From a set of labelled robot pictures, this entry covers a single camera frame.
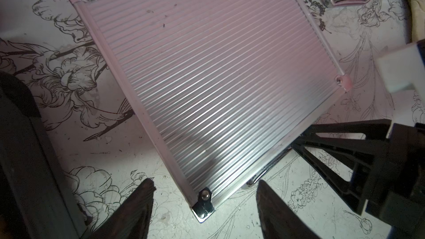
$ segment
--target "flower illustration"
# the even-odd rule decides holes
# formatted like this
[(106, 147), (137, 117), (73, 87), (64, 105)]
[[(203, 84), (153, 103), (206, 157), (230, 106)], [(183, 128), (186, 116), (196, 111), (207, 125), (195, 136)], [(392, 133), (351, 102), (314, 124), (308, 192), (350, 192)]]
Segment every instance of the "flower illustration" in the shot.
[(66, 58), (57, 58), (59, 52), (43, 46), (9, 43), (19, 50), (35, 52), (26, 55), (33, 58), (33, 68), (17, 77), (31, 90), (47, 130), (55, 129), (72, 112), (80, 112), (81, 122), (90, 128), (113, 125), (125, 116), (97, 109), (93, 101), (84, 99), (84, 94), (97, 86), (100, 69), (105, 68), (102, 56), (93, 47), (81, 46)]
[[(120, 191), (117, 186), (113, 185), (112, 177), (108, 172), (96, 170), (90, 166), (78, 167), (69, 173), (65, 172), (65, 177), (77, 201), (78, 208), (83, 214), (84, 222), (91, 231), (101, 226), (131, 194), (128, 188)], [(135, 183), (133, 180), (132, 191), (140, 183)]]
[(353, 95), (350, 95), (348, 98), (345, 98), (341, 101), (341, 105), (345, 105), (346, 111), (357, 111), (360, 112), (361, 108), (359, 104), (357, 103), (360, 97), (360, 93), (357, 94), (355, 97)]
[(388, 12), (396, 16), (400, 21), (409, 18), (409, 4), (406, 0), (388, 0), (390, 8)]
[(372, 222), (370, 220), (368, 220), (366, 218), (360, 218), (359, 216), (357, 216), (357, 215), (355, 215), (355, 214), (353, 214), (353, 213), (351, 213), (349, 211), (346, 211), (346, 210), (343, 210), (343, 211), (345, 213), (351, 214), (354, 217), (356, 217), (356, 219), (360, 223), (360, 228), (362, 228), (362, 231), (364, 232), (364, 234), (370, 234), (371, 233), (371, 231), (372, 231)]
[(326, 120), (328, 119), (328, 117), (329, 117), (329, 115), (331, 115), (331, 114), (329, 114), (329, 112), (327, 112), (327, 113), (324, 113), (324, 114), (322, 114), (315, 122), (314, 122), (314, 124), (325, 124), (326, 123)]
[(0, 57), (0, 71), (13, 74), (16, 72), (16, 65), (10, 58)]
[(33, 12), (47, 21), (54, 21), (63, 33), (70, 34), (76, 43), (89, 41), (91, 36), (69, 0), (39, 0)]
[(415, 104), (413, 104), (412, 106), (412, 120), (413, 123), (425, 123), (425, 109), (422, 105), (422, 101), (419, 97), (419, 95), (417, 94), (416, 91), (414, 91), (413, 93), (413, 101), (415, 102)]
[[(339, 174), (336, 166), (338, 164), (337, 160), (328, 154), (325, 151), (319, 151), (317, 158), (331, 168), (334, 172)], [(310, 178), (304, 181), (295, 191), (291, 192), (291, 200), (288, 202), (288, 207), (293, 210), (295, 213), (298, 210), (304, 208), (307, 203), (315, 201), (318, 195), (319, 189), (324, 189), (328, 187), (328, 184), (325, 180), (317, 173), (313, 168), (310, 168)]]
[(371, 6), (363, 6), (357, 10), (360, 24), (377, 27), (381, 22), (393, 19), (388, 13), (381, 11), (382, 0), (373, 0)]
[(326, 24), (321, 18), (325, 14), (325, 6), (314, 0), (304, 0), (307, 8), (310, 10), (311, 15), (314, 17), (317, 26), (320, 30), (326, 30)]

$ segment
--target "corrugated metal surface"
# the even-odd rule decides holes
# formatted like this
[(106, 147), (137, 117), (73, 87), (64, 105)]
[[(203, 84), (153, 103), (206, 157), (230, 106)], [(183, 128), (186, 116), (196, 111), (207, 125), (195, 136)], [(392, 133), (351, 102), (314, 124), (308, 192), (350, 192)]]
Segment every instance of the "corrugated metal surface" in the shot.
[(196, 194), (218, 195), (341, 89), (296, 0), (87, 8)]

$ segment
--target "metal case lid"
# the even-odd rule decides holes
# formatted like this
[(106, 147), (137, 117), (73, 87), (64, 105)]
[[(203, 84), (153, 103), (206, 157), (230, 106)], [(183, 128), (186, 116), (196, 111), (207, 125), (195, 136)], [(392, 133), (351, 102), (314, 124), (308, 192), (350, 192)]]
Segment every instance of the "metal case lid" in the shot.
[(350, 87), (302, 0), (70, 1), (200, 222)]

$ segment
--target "fabric cloth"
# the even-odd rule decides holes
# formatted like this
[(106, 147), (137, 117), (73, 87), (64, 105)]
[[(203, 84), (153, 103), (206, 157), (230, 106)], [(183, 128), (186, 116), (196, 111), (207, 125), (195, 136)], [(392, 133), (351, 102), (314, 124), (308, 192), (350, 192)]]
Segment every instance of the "fabric cloth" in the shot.
[(425, 39), (425, 0), (408, 0), (412, 12), (412, 41)]

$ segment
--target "floral patterned surface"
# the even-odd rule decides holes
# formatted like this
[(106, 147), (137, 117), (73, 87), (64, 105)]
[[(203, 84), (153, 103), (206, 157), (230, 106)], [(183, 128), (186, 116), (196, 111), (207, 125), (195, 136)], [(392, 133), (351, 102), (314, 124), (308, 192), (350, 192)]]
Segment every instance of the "floral patterned surface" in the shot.
[[(421, 99), (386, 92), (375, 58), (409, 41), (405, 0), (371, 0), (329, 9), (304, 0), (354, 88), (317, 123), (393, 118), (425, 120)], [(86, 225), (98, 228), (146, 177), (157, 187), (150, 238), (262, 238), (255, 188), (237, 191), (199, 224), (157, 155), (68, 0), (2, 0), (0, 70), (35, 98)], [(332, 137), (344, 135), (332, 134)], [(315, 155), (342, 177), (350, 171), (326, 152)], [(385, 238), (389, 226), (357, 216), (294, 152), (264, 177), (322, 238)]]

